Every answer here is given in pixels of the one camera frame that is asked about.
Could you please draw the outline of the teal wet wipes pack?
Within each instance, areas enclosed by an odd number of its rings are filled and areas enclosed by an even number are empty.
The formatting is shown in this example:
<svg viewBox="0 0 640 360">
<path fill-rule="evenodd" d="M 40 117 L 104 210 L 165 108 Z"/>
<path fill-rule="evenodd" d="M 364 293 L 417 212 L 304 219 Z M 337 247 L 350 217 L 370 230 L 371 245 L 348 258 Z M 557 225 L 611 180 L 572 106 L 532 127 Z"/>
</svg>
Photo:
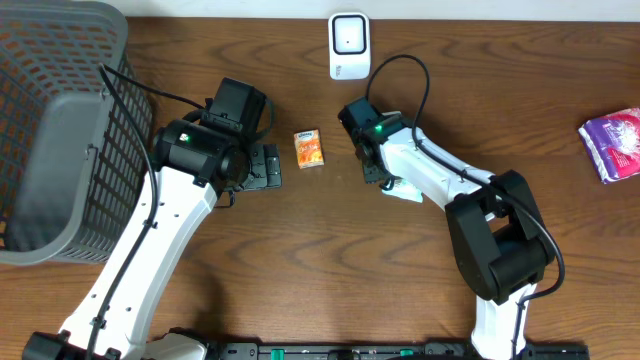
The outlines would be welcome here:
<svg viewBox="0 0 640 360">
<path fill-rule="evenodd" d="M 382 187 L 382 193 L 416 203 L 423 202 L 423 193 L 406 179 L 397 178 L 389 185 Z"/>
</svg>

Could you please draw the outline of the orange tissue pack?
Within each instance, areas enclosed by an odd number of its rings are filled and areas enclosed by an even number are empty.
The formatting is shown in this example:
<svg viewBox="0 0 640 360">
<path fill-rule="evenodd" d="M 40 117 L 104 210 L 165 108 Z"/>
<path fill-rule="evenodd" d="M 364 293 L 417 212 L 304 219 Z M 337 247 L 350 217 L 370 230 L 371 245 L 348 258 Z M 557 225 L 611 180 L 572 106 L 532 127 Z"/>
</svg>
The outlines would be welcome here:
<svg viewBox="0 0 640 360">
<path fill-rule="evenodd" d="M 300 169 L 322 166 L 324 164 L 318 129 L 295 133 L 294 146 Z"/>
</svg>

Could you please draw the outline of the red and purple snack pack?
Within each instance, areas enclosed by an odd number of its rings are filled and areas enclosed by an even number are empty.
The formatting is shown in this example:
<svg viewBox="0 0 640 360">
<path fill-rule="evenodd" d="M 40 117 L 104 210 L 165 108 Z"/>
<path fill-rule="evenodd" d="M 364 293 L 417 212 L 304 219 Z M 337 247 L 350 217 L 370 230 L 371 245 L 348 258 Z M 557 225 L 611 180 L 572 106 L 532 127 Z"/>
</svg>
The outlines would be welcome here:
<svg viewBox="0 0 640 360">
<path fill-rule="evenodd" d="M 578 134 L 604 184 L 639 174 L 639 109 L 586 121 Z"/>
</svg>

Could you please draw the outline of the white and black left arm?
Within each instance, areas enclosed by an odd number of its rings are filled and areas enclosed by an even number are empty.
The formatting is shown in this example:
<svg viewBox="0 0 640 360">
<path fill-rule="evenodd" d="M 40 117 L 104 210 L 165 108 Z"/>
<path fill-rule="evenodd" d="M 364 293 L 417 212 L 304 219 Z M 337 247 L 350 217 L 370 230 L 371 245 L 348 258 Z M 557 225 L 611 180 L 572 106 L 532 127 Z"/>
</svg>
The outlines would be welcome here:
<svg viewBox="0 0 640 360">
<path fill-rule="evenodd" d="M 90 292 L 56 334 L 35 332 L 25 359 L 214 359 L 182 330 L 148 339 L 154 313 L 192 236 L 223 193 L 278 188 L 279 151 L 257 135 L 174 120 L 162 128 L 132 216 Z"/>
</svg>

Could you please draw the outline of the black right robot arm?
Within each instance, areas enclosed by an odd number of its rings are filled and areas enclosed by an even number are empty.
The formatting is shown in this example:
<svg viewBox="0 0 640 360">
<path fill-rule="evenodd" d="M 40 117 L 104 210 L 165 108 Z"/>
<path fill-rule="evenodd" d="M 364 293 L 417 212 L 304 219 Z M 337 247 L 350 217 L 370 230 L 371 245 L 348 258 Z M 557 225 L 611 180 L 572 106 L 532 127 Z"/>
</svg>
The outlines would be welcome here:
<svg viewBox="0 0 640 360">
<path fill-rule="evenodd" d="M 477 354 L 517 358 L 526 346 L 527 305 L 540 297 L 546 267 L 563 261 L 524 177 L 464 163 L 399 112 L 339 119 L 371 180 L 405 180 L 444 211 L 456 266 L 476 295 Z"/>
</svg>

